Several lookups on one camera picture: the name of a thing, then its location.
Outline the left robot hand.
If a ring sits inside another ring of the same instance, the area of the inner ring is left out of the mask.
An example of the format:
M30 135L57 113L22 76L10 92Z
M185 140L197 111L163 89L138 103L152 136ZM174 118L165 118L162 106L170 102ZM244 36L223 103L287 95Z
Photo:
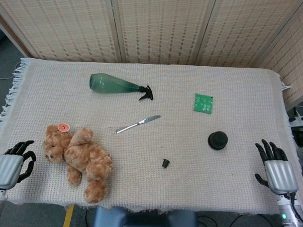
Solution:
M26 149L33 143L33 140L19 142L0 156L0 190L7 191L31 175L36 156Z

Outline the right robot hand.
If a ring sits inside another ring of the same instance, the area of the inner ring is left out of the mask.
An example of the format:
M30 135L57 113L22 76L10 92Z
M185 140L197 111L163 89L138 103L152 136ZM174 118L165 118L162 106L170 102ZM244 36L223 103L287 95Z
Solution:
M285 152L273 142L262 140L262 145L255 144L265 168L266 179L258 173L254 176L260 185L269 188L276 195L295 194L298 183L295 172Z

